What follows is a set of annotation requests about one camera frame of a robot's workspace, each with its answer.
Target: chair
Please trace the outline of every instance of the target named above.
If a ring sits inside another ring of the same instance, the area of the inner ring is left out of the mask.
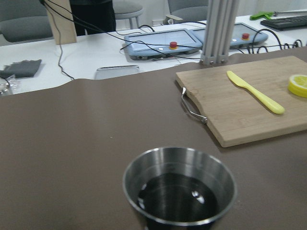
[[[174,23],[207,20],[208,4],[208,0],[168,0],[171,15],[182,19]]]
[[[113,3],[113,8],[115,19],[129,19],[130,29],[132,29],[132,18],[135,18],[137,26],[140,26],[139,16],[143,13],[143,6],[141,4],[131,1],[115,1]]]
[[[51,38],[45,7],[39,0],[0,0],[0,34],[8,42]]]

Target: lemon slice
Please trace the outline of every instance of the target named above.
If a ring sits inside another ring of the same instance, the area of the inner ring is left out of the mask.
[[[307,76],[291,76],[289,79],[288,90],[297,96],[307,97]]]

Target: green object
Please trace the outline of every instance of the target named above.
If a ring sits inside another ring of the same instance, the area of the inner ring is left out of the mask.
[[[271,19],[271,17],[274,15],[274,12],[264,12],[260,11],[254,15],[252,15],[249,19],[250,20],[257,20],[260,18],[266,18],[266,19]]]

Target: black pants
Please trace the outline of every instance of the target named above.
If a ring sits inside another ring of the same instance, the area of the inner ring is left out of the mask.
[[[103,32],[112,32],[116,29],[115,14],[112,1],[97,5],[71,5],[72,13],[83,21],[93,24],[100,28],[101,31],[91,30],[75,23],[76,33],[78,36],[85,35],[84,29],[88,35]]]

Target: wooden cutting board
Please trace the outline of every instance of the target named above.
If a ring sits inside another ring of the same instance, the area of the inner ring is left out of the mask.
[[[277,115],[227,77],[231,70],[285,108]],[[288,91],[291,75],[307,75],[307,63],[293,56],[177,73],[177,81],[222,147],[307,129],[307,98]]]

